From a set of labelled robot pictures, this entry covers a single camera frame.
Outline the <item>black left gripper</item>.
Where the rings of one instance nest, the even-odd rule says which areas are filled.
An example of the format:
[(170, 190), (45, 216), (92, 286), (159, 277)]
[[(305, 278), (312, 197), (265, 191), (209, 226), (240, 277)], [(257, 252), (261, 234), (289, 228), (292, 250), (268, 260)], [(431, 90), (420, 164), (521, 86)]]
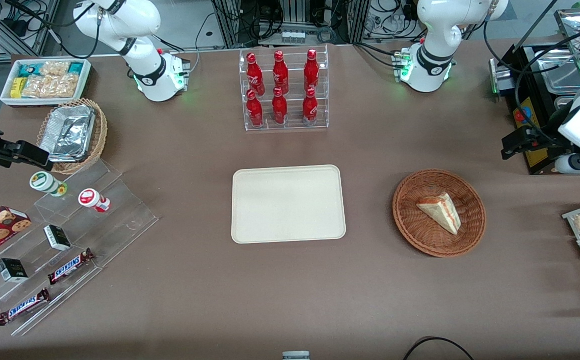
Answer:
[(546, 125), (538, 126), (532, 121), (532, 113), (519, 112), (519, 128), (502, 138), (501, 158), (507, 160), (518, 153), (538, 151), (543, 149), (558, 149), (560, 153), (571, 153), (574, 149), (572, 141), (558, 132), (568, 111), (555, 111), (549, 117)]

